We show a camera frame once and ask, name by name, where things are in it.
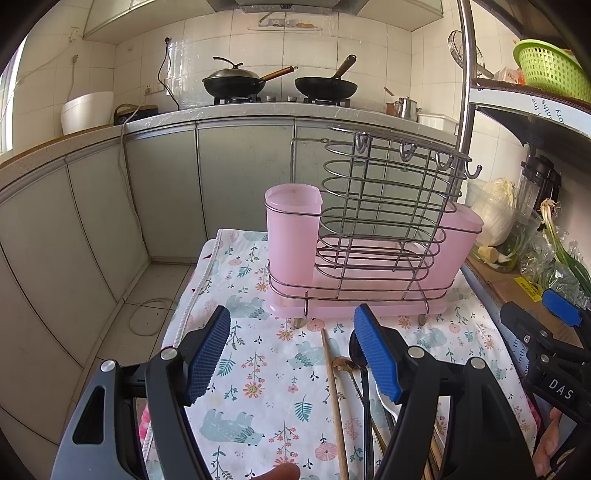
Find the right hand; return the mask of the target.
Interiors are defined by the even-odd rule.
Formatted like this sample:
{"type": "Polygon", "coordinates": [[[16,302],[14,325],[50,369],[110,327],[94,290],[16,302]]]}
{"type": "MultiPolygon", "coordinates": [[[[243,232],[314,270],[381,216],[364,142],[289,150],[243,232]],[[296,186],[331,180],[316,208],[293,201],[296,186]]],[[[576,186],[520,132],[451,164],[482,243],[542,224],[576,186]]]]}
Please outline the right hand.
{"type": "Polygon", "coordinates": [[[558,448],[560,440],[559,424],[562,413],[553,408],[550,411],[550,424],[541,437],[532,457],[536,476],[543,477],[550,472],[550,459],[558,448]]]}

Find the left hand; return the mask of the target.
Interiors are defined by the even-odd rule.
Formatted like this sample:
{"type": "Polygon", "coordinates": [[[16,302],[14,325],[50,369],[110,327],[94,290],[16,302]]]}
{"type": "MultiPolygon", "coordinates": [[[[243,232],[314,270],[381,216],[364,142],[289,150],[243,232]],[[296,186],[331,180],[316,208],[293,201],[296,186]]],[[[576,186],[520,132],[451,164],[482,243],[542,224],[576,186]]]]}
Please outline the left hand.
{"type": "Polygon", "coordinates": [[[283,463],[277,465],[269,472],[253,478],[253,480],[298,480],[301,478],[301,470],[297,465],[283,463]]]}

